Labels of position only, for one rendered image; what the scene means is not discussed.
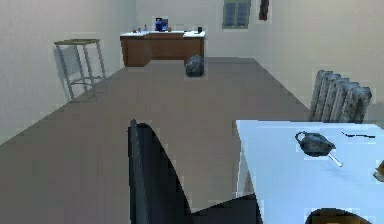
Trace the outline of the grey radiator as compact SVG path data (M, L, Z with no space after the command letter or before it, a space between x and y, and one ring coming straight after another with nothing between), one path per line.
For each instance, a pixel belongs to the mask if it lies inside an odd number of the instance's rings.
M316 75L309 112L310 122L361 124L372 98L369 87L333 71Z

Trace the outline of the grey metal stool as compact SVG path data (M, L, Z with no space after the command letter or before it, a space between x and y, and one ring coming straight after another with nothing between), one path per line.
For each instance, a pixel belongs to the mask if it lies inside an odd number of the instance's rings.
M99 76L95 76L92 71L91 63L90 63L90 57L88 53L87 46L95 44L96 49L97 49L97 54L100 62L100 68L101 68L101 74ZM103 55L101 51L101 46L100 46L100 40L99 39L67 39L67 40L61 40L61 41L55 41L54 45L57 50L57 54L60 60L61 68L64 73L64 78L67 84L67 88L69 91L70 99L72 101L75 100L74 92L73 92L73 85L82 85L84 92L87 92L88 90L92 91L92 96L94 98L97 98L97 93L96 93L96 82L100 81L105 88L105 91L108 91L108 84L107 84L107 76L106 76L106 71L105 71L105 66L104 66L104 60L103 60ZM79 72L80 72L80 77L70 80L69 78L69 73L67 69L67 65L65 62L65 58L63 55L62 51L62 46L68 46L74 49L75 51L75 57L77 60L77 64L79 67ZM88 75L84 74L84 69L82 65L82 61L80 58L80 53L78 47L81 46L84 54L84 59L86 63L86 68Z

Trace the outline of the blue box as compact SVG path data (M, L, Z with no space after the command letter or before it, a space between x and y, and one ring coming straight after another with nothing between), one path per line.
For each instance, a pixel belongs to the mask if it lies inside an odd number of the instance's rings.
M155 20L155 30L159 32L165 32L168 30L168 20L157 17Z

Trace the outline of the dark red wall hanging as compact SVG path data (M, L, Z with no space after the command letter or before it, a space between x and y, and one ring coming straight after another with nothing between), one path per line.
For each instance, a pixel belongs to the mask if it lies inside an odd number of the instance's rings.
M259 19L266 21L268 17L269 0L260 0Z

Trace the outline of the brown wooden desk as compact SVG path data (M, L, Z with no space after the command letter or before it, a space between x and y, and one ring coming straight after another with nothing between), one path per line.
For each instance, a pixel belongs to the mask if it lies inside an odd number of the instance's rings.
M152 60L183 60L204 56L205 32L141 31L120 35L125 67L144 67Z

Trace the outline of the black chair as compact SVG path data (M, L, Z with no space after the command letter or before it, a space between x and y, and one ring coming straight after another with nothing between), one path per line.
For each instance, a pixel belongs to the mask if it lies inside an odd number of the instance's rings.
M130 121L131 224L263 224L255 194L193 212L175 168L150 125Z

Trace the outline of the thin black utensil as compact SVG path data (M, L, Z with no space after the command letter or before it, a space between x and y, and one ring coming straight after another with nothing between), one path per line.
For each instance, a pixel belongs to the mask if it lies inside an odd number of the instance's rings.
M343 135L345 135L346 137L364 137L364 138L370 138L370 139L374 139L376 138L376 136L374 135L366 135L366 134L347 134L347 133L344 133L342 132Z

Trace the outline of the dark grey garbage bag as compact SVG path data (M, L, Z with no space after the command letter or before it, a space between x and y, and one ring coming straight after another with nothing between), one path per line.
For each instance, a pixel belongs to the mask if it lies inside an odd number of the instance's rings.
M204 59L200 55L191 56L185 65L185 72L188 77L201 77L204 74Z

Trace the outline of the grey framed window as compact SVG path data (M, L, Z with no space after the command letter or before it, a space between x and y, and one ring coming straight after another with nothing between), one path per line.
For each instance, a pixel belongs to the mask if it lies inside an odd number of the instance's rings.
M247 29L251 0L224 0L223 29Z

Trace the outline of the white table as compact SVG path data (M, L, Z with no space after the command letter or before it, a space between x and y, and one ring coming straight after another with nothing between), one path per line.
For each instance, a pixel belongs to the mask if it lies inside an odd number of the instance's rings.
M253 183L264 224L304 224L310 212L338 208L384 224L384 182L373 173L384 160L384 130L375 124L238 120L241 171ZM295 139L320 133L336 148L310 157ZM376 138L346 137L347 134Z

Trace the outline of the gray ceramic pitcher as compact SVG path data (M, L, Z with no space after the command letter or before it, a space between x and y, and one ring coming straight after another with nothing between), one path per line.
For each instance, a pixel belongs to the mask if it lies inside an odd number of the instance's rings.
M327 156L336 148L334 143L330 142L320 133L301 131L295 135L295 139L301 150L311 157Z

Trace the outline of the tan small object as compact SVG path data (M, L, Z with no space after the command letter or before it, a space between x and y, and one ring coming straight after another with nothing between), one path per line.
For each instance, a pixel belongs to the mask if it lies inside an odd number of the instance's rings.
M384 182L384 160L380 163L380 165L376 168L376 172L373 176L379 181Z

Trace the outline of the silver utensil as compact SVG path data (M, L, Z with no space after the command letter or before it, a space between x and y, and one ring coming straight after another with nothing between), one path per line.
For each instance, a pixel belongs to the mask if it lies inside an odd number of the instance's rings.
M331 153L328 154L328 157L338 166L338 167L342 167L343 164L336 159L336 157L334 157Z

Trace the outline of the brown round bowl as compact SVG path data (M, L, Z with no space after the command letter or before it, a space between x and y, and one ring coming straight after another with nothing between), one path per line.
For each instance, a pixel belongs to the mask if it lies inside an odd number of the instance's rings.
M305 224L372 224L366 219L342 209L321 208L312 211Z

